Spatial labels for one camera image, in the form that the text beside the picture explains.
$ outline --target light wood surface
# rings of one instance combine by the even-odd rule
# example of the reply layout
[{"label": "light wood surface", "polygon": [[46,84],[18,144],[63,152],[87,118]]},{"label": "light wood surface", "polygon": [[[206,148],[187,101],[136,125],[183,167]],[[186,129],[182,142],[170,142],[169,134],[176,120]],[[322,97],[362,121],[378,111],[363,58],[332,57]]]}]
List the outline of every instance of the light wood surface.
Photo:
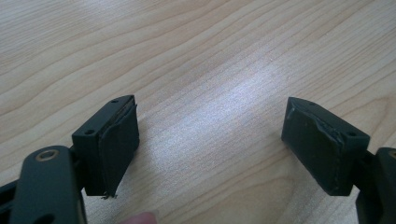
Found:
[{"label": "light wood surface", "polygon": [[280,140],[289,96],[396,147],[396,2],[0,2],[0,185],[134,94],[141,145],[90,223],[357,223]]}]

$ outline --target black mount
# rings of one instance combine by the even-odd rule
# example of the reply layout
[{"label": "black mount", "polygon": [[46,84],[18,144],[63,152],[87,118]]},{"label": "black mount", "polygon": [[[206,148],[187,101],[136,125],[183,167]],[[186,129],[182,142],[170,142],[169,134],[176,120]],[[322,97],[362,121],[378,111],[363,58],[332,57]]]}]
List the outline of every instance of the black mount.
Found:
[{"label": "black mount", "polygon": [[359,223],[396,223],[396,149],[367,151],[370,136],[315,103],[290,97],[282,131],[288,145],[329,195],[352,186]]},{"label": "black mount", "polygon": [[30,154],[20,179],[0,188],[0,223],[86,223],[83,188],[114,197],[139,145],[134,97],[110,101],[72,138]]}]

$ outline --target wood grain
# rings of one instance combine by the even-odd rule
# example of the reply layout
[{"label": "wood grain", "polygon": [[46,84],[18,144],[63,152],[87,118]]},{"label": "wood grain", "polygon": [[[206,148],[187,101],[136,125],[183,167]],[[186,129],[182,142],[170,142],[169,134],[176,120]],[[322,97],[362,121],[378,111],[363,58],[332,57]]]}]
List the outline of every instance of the wood grain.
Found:
[{"label": "wood grain", "polygon": [[31,152],[134,94],[141,145],[90,223],[357,223],[280,141],[286,102],[317,102],[396,147],[396,2],[0,2],[0,184]]}]

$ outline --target mounting hole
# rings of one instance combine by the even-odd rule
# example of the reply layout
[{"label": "mounting hole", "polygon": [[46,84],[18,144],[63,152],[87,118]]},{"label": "mounting hole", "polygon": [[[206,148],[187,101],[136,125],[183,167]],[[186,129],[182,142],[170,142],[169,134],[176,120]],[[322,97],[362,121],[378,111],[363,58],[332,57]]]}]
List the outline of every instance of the mounting hole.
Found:
[{"label": "mounting hole", "polygon": [[356,133],[354,133],[354,132],[347,132],[346,134],[349,136],[356,136]]},{"label": "mounting hole", "polygon": [[56,156],[58,156],[59,151],[56,149],[50,149],[50,150],[45,150],[40,152],[35,159],[37,161],[50,161],[53,158],[55,158]]},{"label": "mounting hole", "polygon": [[396,151],[390,151],[390,152],[389,152],[389,155],[390,155],[391,157],[393,157],[393,159],[396,159]]},{"label": "mounting hole", "polygon": [[50,224],[53,223],[54,220],[55,220],[55,216],[53,214],[46,214],[36,219],[34,224]]},{"label": "mounting hole", "polygon": [[94,132],[95,132],[94,130],[89,129],[88,131],[85,132],[85,134],[92,134],[92,133],[94,133]]}]

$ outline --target wooden table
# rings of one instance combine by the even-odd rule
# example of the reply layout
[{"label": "wooden table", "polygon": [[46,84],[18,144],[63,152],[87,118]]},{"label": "wooden table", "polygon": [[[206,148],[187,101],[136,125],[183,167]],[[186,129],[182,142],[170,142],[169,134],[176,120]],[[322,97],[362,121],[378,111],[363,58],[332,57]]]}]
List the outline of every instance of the wooden table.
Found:
[{"label": "wooden table", "polygon": [[0,3],[0,185],[107,101],[134,94],[141,145],[90,223],[357,223],[280,133],[289,96],[396,147],[396,2]]}]

